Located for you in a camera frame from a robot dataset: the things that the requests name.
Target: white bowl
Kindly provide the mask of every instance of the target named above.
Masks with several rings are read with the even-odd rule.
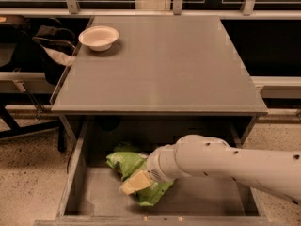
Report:
[[[94,51],[104,51],[119,38],[119,32],[108,26],[92,26],[79,35],[79,41]]]

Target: open drawer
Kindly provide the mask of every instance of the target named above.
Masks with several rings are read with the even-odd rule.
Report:
[[[227,218],[230,225],[236,225],[233,221],[237,218],[244,222],[246,218],[261,218],[250,188],[234,181],[209,178],[178,180],[156,205],[140,207],[131,196],[119,194],[120,176],[105,165],[106,155],[122,141],[131,141],[147,153],[158,146],[175,143],[187,134],[221,137],[233,145],[231,130],[230,121],[218,117],[99,116],[86,119],[72,157],[56,222],[79,220],[77,222],[87,223],[79,225],[92,222],[142,225],[147,221],[149,225],[159,222],[175,225],[189,221],[189,225],[199,225],[204,219],[222,218],[224,223],[220,225],[228,225],[224,221]]]

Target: crumpled green package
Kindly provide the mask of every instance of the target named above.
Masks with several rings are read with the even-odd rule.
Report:
[[[147,155],[130,142],[122,142],[106,157],[106,164],[119,172],[124,182],[135,171],[147,169]],[[172,185],[173,182],[153,182],[150,187],[137,191],[133,195],[140,206],[154,206]]]

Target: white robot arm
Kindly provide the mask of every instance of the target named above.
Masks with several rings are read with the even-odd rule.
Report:
[[[150,154],[153,181],[182,177],[228,178],[258,190],[301,203],[301,152],[231,148],[214,137],[189,135]]]

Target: floor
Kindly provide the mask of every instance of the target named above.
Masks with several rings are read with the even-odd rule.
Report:
[[[21,119],[18,123],[25,125],[36,121]],[[0,130],[6,128],[0,121]],[[1,226],[32,226],[37,219],[55,219],[72,147],[67,140],[67,151],[59,153],[57,132],[53,129],[0,140]],[[301,121],[296,116],[265,117],[255,125],[244,147],[301,151],[300,132]],[[269,220],[301,225],[301,206],[265,193],[260,193],[260,200]]]

